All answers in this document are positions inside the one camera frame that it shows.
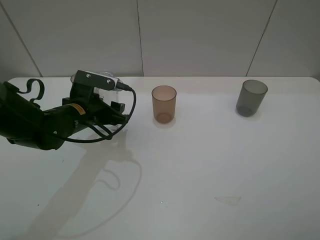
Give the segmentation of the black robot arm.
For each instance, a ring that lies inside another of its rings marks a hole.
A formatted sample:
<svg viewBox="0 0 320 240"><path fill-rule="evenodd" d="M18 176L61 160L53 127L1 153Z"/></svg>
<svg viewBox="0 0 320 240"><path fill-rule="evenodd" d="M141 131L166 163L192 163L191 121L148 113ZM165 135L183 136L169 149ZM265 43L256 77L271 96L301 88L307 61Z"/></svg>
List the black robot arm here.
<svg viewBox="0 0 320 240"><path fill-rule="evenodd" d="M44 96L44 83L31 78L26 91L31 92L34 82L39 83L39 93L30 100L23 98L23 92L13 84L0 85L0 134L13 145L47 151L59 149L64 142L90 144L111 140L128 124L137 103L136 92L120 81L75 80L61 106L43 111L36 101ZM124 114L123 103L105 103L94 92L95 88L131 92L133 104L129 114Z"/></svg>

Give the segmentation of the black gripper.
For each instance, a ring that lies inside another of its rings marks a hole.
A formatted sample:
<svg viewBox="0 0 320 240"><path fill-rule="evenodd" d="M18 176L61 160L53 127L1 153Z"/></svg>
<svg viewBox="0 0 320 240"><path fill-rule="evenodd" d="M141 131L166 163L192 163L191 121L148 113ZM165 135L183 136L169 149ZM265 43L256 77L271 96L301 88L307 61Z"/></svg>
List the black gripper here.
<svg viewBox="0 0 320 240"><path fill-rule="evenodd" d="M72 84L69 97L62 99L61 116L75 125L122 125L129 115L124 114L125 104L103 102L94 88L79 83Z"/></svg>

